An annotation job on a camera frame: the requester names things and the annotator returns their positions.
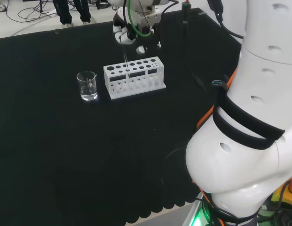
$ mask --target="orange cable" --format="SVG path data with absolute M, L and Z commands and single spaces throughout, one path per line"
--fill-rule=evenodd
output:
M 201 188 L 200 188 L 200 191 L 202 192 L 202 194 L 203 194 L 203 196 L 205 197 L 205 199 L 206 199 L 209 203 L 211 203 L 211 202 L 209 201 L 209 199 L 207 198 L 207 196 L 205 195 L 204 191 L 203 191 Z M 221 219 L 218 219 L 218 220 L 219 220 L 221 226 L 225 226 L 223 220 L 221 220 Z
M 235 71 L 232 73 L 231 78 L 229 79 L 229 81 L 227 82 L 227 86 L 230 87 L 232 84 L 232 81 L 234 80 L 234 77 L 237 73 L 237 69 L 235 69 Z M 204 123 L 204 121 L 213 113 L 213 106 L 211 107 L 211 109 L 199 120 L 199 122 L 197 123 L 196 129 L 199 129 L 200 126 Z

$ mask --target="black strap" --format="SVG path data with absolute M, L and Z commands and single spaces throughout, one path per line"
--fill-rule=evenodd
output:
M 218 129 L 230 139 L 250 148 L 264 150 L 283 135 L 284 130 L 271 126 L 248 114 L 230 100 L 224 88 L 219 87 L 218 89 L 217 102 L 213 110 L 213 120 Z M 236 122 L 264 138 L 250 136 L 231 126 L 220 116 L 218 107 L 221 107 Z
M 242 126 L 248 128 L 249 130 L 259 134 L 260 136 L 277 140 L 279 139 L 284 130 L 278 129 L 271 126 L 244 111 L 238 107 L 232 100 L 226 95 L 226 91 L 219 88 L 217 104 L 236 122 L 240 123 Z

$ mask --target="green cable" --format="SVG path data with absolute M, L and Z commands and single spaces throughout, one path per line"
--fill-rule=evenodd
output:
M 128 0 L 127 9 L 128 9 L 128 17 L 129 17 L 129 20 L 130 20 L 130 23 L 131 23 L 131 26 L 132 26 L 133 30 L 134 30 L 138 35 L 140 35 L 140 36 L 142 36 L 142 37 L 148 37 L 148 36 L 150 36 L 150 35 L 151 35 L 151 32 L 149 32 L 148 34 L 140 33 L 140 32 L 136 29 L 136 27 L 134 26 L 133 21 L 132 21 L 132 18 L 131 18 L 131 13 L 130 13 L 130 0 Z

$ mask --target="black pole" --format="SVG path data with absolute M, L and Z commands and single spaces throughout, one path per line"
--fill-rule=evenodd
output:
M 42 0 L 40 0 L 40 12 L 42 13 Z

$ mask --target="test tube rack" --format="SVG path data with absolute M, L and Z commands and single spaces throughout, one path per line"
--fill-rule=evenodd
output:
M 111 99 L 164 89 L 164 68 L 158 57 L 105 66 L 105 85 Z

